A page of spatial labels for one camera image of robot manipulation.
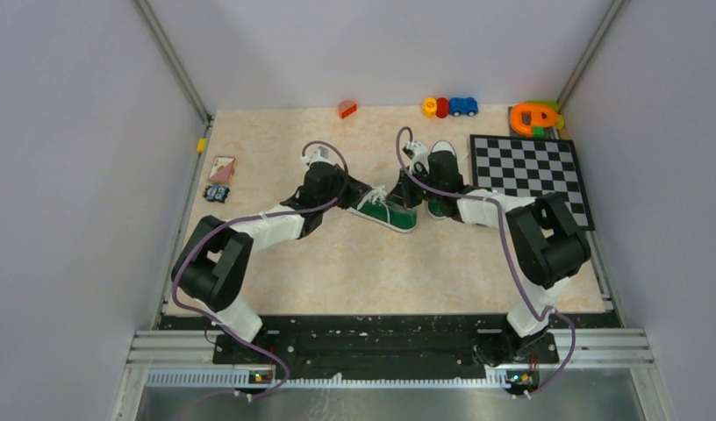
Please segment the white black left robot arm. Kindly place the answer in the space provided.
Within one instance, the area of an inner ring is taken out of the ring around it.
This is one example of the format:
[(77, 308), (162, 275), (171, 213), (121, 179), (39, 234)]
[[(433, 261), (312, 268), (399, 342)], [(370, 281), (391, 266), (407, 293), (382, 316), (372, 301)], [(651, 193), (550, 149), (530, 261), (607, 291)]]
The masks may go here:
[(271, 210), (230, 221), (202, 218), (173, 266), (173, 302), (183, 304), (177, 296), (183, 291), (194, 300), (191, 310), (236, 337), (233, 349), (244, 361), (261, 360), (268, 348), (267, 339), (259, 333), (262, 321), (241, 294), (250, 258), (284, 241), (310, 235), (327, 211), (345, 210), (369, 190), (368, 184), (346, 170), (318, 161), (309, 166), (294, 194)]

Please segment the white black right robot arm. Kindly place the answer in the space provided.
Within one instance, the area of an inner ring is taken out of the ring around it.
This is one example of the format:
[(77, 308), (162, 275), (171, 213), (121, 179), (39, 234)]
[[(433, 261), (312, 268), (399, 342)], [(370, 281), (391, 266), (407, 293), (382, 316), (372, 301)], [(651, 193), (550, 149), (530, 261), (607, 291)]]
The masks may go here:
[(512, 361), (535, 351), (566, 286), (591, 257), (583, 229), (557, 194), (508, 196), (464, 182), (453, 147), (401, 147), (401, 202), (422, 202), (435, 218), (489, 228), (499, 236), (519, 296), (492, 345)]

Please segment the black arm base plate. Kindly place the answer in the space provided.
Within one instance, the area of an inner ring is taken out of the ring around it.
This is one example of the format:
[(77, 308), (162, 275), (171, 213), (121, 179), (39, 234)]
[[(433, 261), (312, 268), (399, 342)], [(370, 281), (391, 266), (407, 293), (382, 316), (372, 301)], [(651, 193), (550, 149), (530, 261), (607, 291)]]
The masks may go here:
[(292, 381), (480, 380), (507, 364), (554, 366), (571, 347), (587, 347), (586, 332), (618, 326), (607, 314), (575, 314), (576, 330), (551, 318), (545, 336), (521, 352), (492, 345), (501, 314), (430, 316), (265, 316), (254, 344), (280, 357)]

